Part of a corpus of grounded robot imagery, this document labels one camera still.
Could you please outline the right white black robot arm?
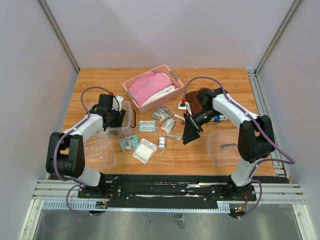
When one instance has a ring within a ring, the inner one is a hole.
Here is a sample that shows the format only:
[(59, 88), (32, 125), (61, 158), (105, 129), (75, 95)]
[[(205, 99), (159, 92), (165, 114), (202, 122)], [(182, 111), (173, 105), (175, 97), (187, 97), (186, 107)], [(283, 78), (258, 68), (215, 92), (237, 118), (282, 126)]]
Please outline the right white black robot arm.
[(267, 158), (275, 150), (272, 121), (267, 115), (259, 116), (243, 108), (222, 88), (202, 89), (196, 99), (202, 110), (193, 115), (184, 115), (183, 144), (200, 138), (202, 126), (219, 114), (236, 126), (240, 160), (229, 176), (224, 193), (230, 199), (238, 200), (251, 186), (258, 161)]

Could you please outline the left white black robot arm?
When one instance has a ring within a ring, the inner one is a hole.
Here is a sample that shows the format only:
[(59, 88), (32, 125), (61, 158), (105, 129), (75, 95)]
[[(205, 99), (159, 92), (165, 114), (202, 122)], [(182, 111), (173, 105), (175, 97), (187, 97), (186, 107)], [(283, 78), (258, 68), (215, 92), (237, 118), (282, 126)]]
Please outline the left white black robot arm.
[(98, 103), (88, 109), (76, 125), (49, 137), (45, 169), (61, 181), (72, 180), (96, 198), (106, 196), (108, 186), (103, 173), (86, 166), (85, 142), (96, 132), (108, 127), (121, 127), (126, 111), (124, 98), (113, 93), (100, 94)]

